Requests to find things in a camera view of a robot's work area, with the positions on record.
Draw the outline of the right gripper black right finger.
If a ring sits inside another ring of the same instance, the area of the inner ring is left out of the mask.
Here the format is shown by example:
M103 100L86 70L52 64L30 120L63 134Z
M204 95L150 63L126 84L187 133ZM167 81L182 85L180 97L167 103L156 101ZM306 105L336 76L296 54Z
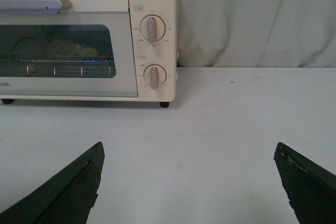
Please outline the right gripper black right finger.
M274 160L299 223L335 223L335 175L281 142Z

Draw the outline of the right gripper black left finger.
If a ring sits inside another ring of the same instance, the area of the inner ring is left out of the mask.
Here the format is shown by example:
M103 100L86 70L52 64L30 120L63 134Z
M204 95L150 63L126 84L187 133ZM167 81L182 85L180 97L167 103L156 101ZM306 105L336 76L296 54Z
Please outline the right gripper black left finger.
M104 163L98 142L31 194L1 213L1 223L86 223Z

